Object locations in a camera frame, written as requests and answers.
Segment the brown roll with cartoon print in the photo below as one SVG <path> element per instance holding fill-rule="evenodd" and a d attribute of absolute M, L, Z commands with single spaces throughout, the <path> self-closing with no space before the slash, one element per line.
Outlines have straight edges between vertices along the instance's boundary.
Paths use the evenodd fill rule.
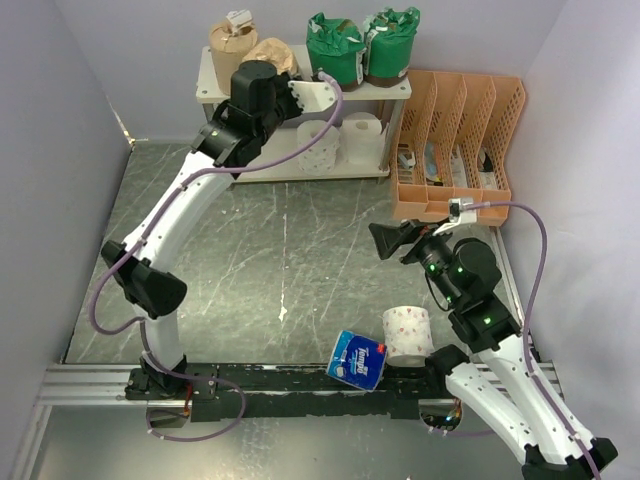
<path fill-rule="evenodd" d="M 300 74 L 299 64 L 292 48 L 275 37 L 258 42 L 242 60 L 266 61 L 272 64 L 279 74 L 288 73 L 292 77 Z"/>

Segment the green roll with brown end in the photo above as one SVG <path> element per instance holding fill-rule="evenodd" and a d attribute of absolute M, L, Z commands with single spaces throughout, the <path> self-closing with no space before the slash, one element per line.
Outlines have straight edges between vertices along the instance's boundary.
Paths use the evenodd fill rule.
<path fill-rule="evenodd" d="M 326 72 L 343 91 L 355 90 L 363 82 L 366 46 L 352 20 L 315 14 L 307 23 L 306 48 L 314 74 Z"/>

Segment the plain white paper roll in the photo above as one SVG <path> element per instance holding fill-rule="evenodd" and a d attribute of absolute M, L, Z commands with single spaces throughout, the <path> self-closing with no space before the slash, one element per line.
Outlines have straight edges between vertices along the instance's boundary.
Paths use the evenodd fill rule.
<path fill-rule="evenodd" d="M 357 166 L 378 167 L 384 151 L 386 130 L 369 112 L 347 115 L 340 127 L 340 148 L 346 162 Z"/>

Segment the brown roll with QR label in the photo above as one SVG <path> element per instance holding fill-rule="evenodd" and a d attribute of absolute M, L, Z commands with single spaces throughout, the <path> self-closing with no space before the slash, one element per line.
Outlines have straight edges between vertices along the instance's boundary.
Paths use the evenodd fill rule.
<path fill-rule="evenodd" d="M 258 43 L 253 15 L 248 9 L 229 12 L 210 28 L 208 40 L 218 86 L 229 95 L 232 75 Z"/>

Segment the green roll with torn top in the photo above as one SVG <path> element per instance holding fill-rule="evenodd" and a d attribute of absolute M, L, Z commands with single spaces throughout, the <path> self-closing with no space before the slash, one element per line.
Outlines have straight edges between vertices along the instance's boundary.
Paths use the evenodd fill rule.
<path fill-rule="evenodd" d="M 368 83 L 389 88 L 406 77 L 420 21 L 416 7 L 403 11 L 387 7 L 366 21 L 364 77 Z"/>

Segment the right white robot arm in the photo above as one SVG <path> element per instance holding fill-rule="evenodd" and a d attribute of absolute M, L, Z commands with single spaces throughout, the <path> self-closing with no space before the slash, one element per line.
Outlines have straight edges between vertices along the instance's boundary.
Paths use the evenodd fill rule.
<path fill-rule="evenodd" d="M 495 293 L 502 273 L 492 247 L 475 237 L 450 246 L 449 234 L 436 229 L 416 221 L 369 226 L 380 259 L 409 246 L 402 264 L 423 268 L 427 284 L 447 302 L 457 337 L 501 385 L 494 387 L 468 355 L 450 345 L 427 358 L 426 390 L 468 405 L 513 453 L 524 478 L 599 478 L 618 451 L 570 412 L 532 358 L 523 328 Z"/>

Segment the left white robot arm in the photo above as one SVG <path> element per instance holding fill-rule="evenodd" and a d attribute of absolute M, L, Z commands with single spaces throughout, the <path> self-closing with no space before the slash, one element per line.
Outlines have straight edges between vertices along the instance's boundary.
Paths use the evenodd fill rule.
<path fill-rule="evenodd" d="M 177 327 L 187 285 L 171 272 L 176 255 L 213 200 L 285 121 L 325 108 L 313 103 L 309 91 L 300 76 L 280 73 L 269 62 L 243 62 L 232 74 L 228 99 L 201 127 L 158 203 L 123 241 L 102 247 L 103 260 L 147 335 L 141 368 L 162 398 L 178 397 L 187 385 Z"/>

